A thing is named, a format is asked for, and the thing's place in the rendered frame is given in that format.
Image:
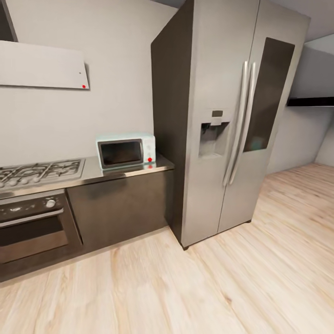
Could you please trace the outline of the microwave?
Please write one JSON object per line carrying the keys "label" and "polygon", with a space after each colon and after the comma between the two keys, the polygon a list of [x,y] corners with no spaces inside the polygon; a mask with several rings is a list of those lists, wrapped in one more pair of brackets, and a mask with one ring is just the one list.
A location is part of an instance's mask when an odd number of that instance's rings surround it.
{"label": "microwave", "polygon": [[125,167],[156,160],[155,136],[146,132],[124,132],[96,135],[101,169]]}

